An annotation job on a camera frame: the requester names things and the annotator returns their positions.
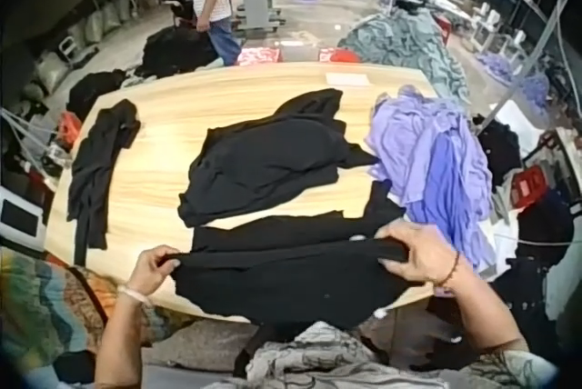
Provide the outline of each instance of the jeans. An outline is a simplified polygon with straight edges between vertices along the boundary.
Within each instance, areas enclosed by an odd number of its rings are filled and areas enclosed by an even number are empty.
[[[225,62],[225,66],[236,64],[241,48],[233,36],[230,18],[211,21],[208,35],[216,53]]]

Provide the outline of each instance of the sleeve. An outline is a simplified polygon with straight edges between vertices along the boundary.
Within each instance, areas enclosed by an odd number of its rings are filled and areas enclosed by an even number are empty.
[[[518,383],[523,387],[544,387],[557,375],[553,364],[527,351],[484,354],[465,370],[500,384]]]

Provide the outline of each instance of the wooden table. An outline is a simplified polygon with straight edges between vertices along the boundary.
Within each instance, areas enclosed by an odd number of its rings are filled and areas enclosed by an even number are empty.
[[[367,75],[370,85],[329,85],[326,74]],[[102,96],[85,120],[79,141],[86,137],[97,112],[127,98],[137,106],[142,128],[131,149],[122,150],[109,189],[109,229],[106,251],[88,250],[86,267],[126,281],[139,253],[158,244],[188,252],[192,229],[177,215],[178,194],[188,185],[188,167],[200,152],[206,129],[271,115],[289,98],[304,92],[336,87],[343,90],[337,118],[347,122],[346,138],[363,145],[376,98],[396,96],[402,85],[415,85],[436,96],[421,71],[375,65],[295,63],[220,68],[177,75]],[[221,219],[212,224],[232,228],[271,214],[322,214],[342,209],[346,216],[364,211],[372,179],[366,167],[340,170],[339,181],[309,189],[273,209]],[[65,170],[55,193],[46,231],[45,249],[71,264],[76,222],[65,219],[71,172]],[[429,285],[408,290],[393,306],[424,299]],[[168,279],[153,295],[156,304],[188,314],[205,315],[174,294]],[[241,317],[230,320],[245,321]]]

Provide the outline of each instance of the wrist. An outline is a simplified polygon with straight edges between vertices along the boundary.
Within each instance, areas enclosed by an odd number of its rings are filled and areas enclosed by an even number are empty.
[[[467,287],[467,285],[470,284],[470,279],[475,277],[475,275],[473,267],[466,258],[461,255],[457,264],[457,269],[443,286],[449,291],[457,293],[459,290]]]
[[[133,296],[128,294],[120,293],[117,295],[117,307],[121,307],[123,309],[127,309],[130,311],[135,311],[140,309],[142,306],[142,302],[136,300]]]

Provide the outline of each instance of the teal fabric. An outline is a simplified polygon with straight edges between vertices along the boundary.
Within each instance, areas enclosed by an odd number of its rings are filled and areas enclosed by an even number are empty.
[[[420,69],[441,98],[469,102],[461,64],[443,44],[441,29],[421,8],[417,15],[395,8],[367,17],[337,44],[355,52],[363,63]]]

